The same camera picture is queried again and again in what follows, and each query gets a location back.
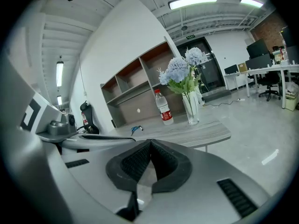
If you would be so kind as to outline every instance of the door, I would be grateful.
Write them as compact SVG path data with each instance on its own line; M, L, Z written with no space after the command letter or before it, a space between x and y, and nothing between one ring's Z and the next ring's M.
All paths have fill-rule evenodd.
M218 62L204 37L179 45L178 50L185 57L186 49L193 47L198 47L202 52L205 52L207 57L207 60L198 66L198 72L201 73L201 80L205 84L204 87L200 87L201 93L225 86Z

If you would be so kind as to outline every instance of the blue object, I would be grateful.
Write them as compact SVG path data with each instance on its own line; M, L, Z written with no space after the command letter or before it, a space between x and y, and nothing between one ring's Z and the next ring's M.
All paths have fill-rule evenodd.
M139 129L139 126L135 126L135 127L131 128L131 131L132 131L131 136L133 135L133 133L134 133L137 129Z

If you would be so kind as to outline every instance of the cable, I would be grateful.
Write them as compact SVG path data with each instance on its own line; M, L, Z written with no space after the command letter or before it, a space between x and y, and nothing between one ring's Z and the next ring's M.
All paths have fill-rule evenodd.
M208 104L208 105L212 105L212 106L216 106L216 107L219 107L221 104L225 104L225 105L231 105L233 102L239 102L240 100L233 100L232 102L230 102L230 104L228 103L220 103L219 105L213 105L213 104Z
M81 71L81 62L80 62L80 56L79 56L79 67L80 67L80 73L81 73L81 80L82 80L83 89L84 89L84 92L86 92L86 91L85 91L85 87L84 87L83 78L82 78L82 71Z

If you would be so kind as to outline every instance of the blue artificial flower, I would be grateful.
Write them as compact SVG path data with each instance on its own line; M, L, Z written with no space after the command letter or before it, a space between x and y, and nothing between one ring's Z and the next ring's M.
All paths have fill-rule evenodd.
M187 69L187 62L183 60L181 57L174 57L169 61L167 70L185 70Z
M169 61L165 73L168 81L169 79L172 79L176 83L179 83L189 74L187 62L182 58L175 57Z
M193 47L185 53L186 61L190 65L199 65L202 58L202 52L198 47Z
M168 78L167 74L164 71L161 70L158 71L160 72L160 76L159 76L160 83L163 85L168 84L170 78Z

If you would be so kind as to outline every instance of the wooden shelf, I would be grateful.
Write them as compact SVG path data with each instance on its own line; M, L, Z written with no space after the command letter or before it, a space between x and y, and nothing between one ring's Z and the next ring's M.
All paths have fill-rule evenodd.
M146 91L150 90L150 84L148 81L142 82L139 85L136 85L127 91L123 92L119 96L109 100L107 102L107 105L119 105L137 95L140 95Z
M106 102L121 94L121 90L116 82L116 78L112 77L104 85L101 86L103 96Z
M159 68L166 70L174 53L165 41L146 51L124 66L101 90L116 127L159 115L155 89L166 97L171 112L184 111L182 96L161 85Z
M159 83L159 72L157 70L166 70L169 61L173 57L174 54L167 42L160 44L140 57L152 87Z
M161 82L157 83L157 84L154 84L152 85L152 88L156 87L156 86L159 86L161 84Z

